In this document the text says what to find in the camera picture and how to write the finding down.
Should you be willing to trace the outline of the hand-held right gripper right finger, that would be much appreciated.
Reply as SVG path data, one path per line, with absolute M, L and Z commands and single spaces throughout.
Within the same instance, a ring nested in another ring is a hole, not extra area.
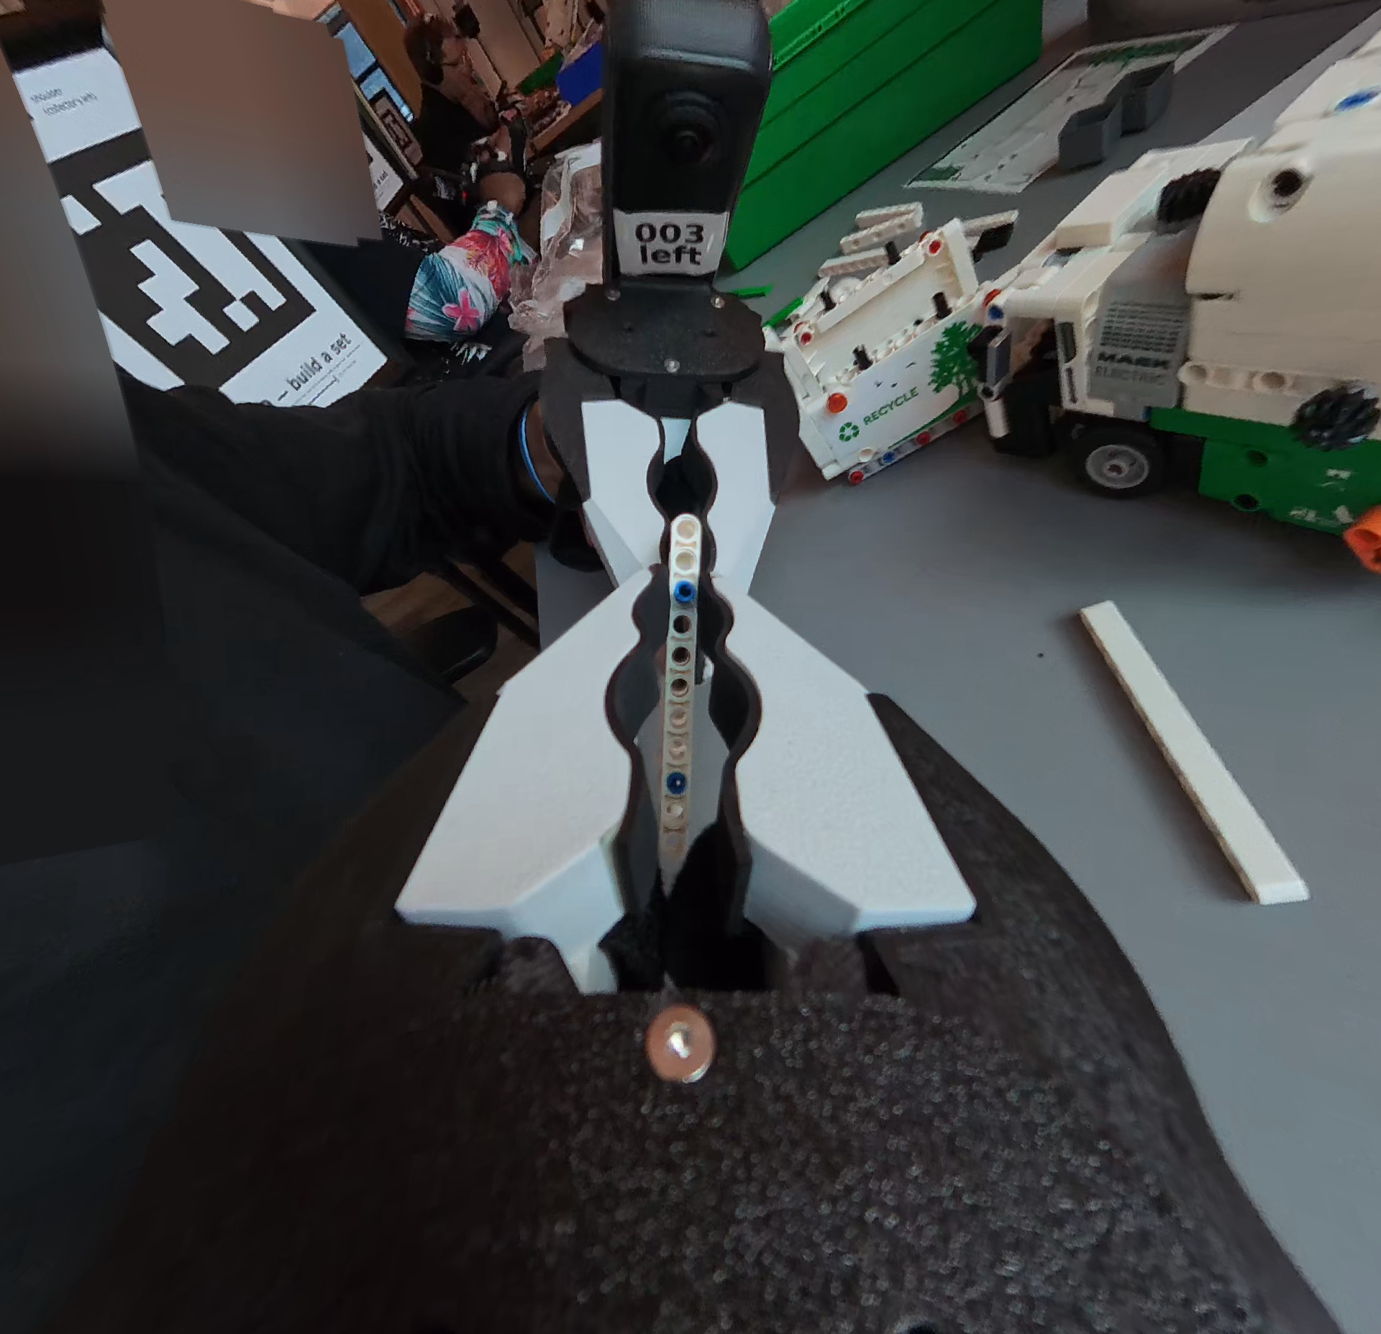
M 972 921 L 975 892 L 865 686 L 746 590 L 716 586 L 729 659 L 759 700 L 734 763 L 748 921 L 792 959 L 824 940 Z

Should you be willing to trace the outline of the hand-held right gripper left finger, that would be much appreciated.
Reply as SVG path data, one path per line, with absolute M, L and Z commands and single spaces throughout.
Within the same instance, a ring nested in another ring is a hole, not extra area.
M 396 900 L 413 925 L 478 927 L 557 946 L 586 994 L 611 992 L 599 941 L 624 916 L 613 836 L 632 760 L 607 692 L 640 641 L 635 571 L 499 689 Z

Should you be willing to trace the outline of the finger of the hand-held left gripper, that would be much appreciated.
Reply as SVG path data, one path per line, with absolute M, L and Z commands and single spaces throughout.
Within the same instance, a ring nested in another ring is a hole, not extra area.
M 623 400 L 581 405 L 589 489 L 583 516 L 615 586 L 664 560 L 667 516 L 656 489 L 665 452 L 661 417 Z
M 713 574 L 750 592 L 775 514 L 764 408 L 729 401 L 702 412 L 697 444 L 715 479 L 707 509 Z

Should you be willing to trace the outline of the long white lego beam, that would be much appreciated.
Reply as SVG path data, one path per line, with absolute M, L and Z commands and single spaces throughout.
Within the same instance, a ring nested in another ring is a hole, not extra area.
M 657 825 L 659 873 L 667 897 L 675 890 L 688 852 L 697 836 L 697 771 L 696 730 L 702 663 L 699 651 L 699 601 L 703 567 L 705 525 L 699 514 L 678 514 L 670 524 L 667 554 L 669 622 L 665 633 L 665 663 L 662 690 L 662 736 L 659 746 Z M 676 606 L 672 586 L 678 579 L 694 579 L 699 598 L 692 606 Z M 665 794 L 664 773 L 672 768 L 688 771 L 689 786 L 681 797 Z

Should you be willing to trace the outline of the person's left forearm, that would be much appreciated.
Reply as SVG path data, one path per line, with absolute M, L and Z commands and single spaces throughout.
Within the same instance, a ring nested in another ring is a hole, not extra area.
M 565 468 L 534 376 L 351 392 L 330 406 L 119 387 L 154 519 L 372 595 L 442 557 L 503 554 L 551 528 Z

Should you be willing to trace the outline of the white lego recycling container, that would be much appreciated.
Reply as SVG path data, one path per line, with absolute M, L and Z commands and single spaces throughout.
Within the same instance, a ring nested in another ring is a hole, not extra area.
M 891 257 L 864 276 L 818 277 L 764 324 L 824 479 L 857 484 L 961 427 L 980 401 L 970 346 L 999 289 L 978 279 L 959 219 Z

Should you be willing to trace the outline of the group of loose lego beams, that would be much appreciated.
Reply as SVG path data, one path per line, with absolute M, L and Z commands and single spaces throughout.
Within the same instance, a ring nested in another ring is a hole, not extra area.
M 975 263 L 1008 244 L 1018 219 L 1019 211 L 1013 208 L 959 220 Z M 854 230 L 840 239 L 837 254 L 819 265 L 818 276 L 834 281 L 886 268 L 896 262 L 894 250 L 902 254 L 926 233 L 923 203 L 864 209 L 854 217 Z

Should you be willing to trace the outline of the flat white lego beam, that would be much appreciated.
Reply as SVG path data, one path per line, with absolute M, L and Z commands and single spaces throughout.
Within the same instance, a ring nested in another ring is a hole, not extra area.
M 1080 622 L 1243 890 L 1264 906 L 1308 902 L 1303 876 L 1115 601 L 1083 606 Z

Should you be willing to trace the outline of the white green lego truck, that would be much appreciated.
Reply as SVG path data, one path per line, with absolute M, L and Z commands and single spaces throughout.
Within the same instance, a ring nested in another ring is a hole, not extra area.
M 999 279 L 972 341 L 996 451 L 1197 490 L 1378 573 L 1380 34 L 1248 138 L 1142 154 Z

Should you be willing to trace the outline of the black office chair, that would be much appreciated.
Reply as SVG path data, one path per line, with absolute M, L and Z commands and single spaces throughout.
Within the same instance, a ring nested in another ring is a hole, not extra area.
M 535 565 L 529 544 L 499 565 L 451 560 L 362 605 L 443 681 L 464 695 L 489 695 L 538 651 Z

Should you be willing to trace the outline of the green plastic bin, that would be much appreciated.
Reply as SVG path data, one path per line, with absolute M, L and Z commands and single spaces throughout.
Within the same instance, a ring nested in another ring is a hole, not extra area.
M 1035 63 L 1043 0 L 792 0 L 724 262 L 740 270 Z

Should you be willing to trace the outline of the crumpled clear plastic bags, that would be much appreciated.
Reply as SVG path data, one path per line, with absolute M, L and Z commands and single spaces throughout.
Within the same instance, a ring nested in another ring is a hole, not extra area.
M 523 336 L 523 368 L 545 368 L 545 343 L 564 336 L 565 306 L 603 279 L 602 142 L 562 150 L 542 187 L 537 260 L 515 271 L 510 330 Z

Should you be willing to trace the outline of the floral printed fabric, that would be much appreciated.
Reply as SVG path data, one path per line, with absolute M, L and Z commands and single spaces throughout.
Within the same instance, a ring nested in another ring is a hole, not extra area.
M 464 235 L 423 258 L 407 300 L 405 338 L 454 344 L 475 336 L 534 258 L 515 214 L 484 203 Z

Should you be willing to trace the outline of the green white printed sheet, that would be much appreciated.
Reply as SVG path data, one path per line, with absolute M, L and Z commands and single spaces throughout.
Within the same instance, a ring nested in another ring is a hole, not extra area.
M 1230 25 L 1088 46 L 1027 88 L 970 136 L 907 181 L 907 187 L 1018 195 L 1057 165 L 1059 135 L 1132 71 L 1178 71 L 1232 31 Z

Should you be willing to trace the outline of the person's black clothing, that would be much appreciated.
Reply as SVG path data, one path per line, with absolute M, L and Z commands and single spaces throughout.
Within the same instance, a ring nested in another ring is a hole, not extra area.
M 3 1330 L 67 1303 L 284 895 L 461 706 L 346 582 L 153 528 L 154 676 L 42 673 L 99 703 L 46 716 L 53 852 L 3 716 Z

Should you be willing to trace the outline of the small grey plastic tray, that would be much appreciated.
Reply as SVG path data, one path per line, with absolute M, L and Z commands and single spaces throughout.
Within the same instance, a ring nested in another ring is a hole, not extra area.
M 1103 163 L 1124 135 L 1124 101 L 1118 93 L 1067 117 L 1059 133 L 1057 165 L 1064 173 Z
M 1151 63 L 1123 76 L 1113 93 L 1121 135 L 1145 133 L 1165 115 L 1173 84 L 1173 60 Z

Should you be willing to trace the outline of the black framed marker sign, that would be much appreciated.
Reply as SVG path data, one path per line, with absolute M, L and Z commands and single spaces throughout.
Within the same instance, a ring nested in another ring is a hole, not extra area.
M 399 343 L 303 243 L 172 217 L 129 84 L 107 47 L 13 76 L 110 352 L 130 376 L 269 406 L 327 406 L 399 376 Z

